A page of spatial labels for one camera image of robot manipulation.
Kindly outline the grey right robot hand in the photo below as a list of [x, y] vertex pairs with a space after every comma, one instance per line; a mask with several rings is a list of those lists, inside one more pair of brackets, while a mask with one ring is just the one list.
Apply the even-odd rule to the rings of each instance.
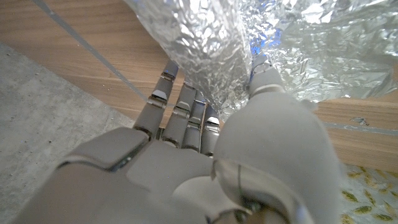
[[131, 128], [65, 156], [15, 223], [338, 223], [340, 162], [312, 103], [264, 57], [247, 105], [220, 124], [190, 85], [159, 132], [169, 62]]

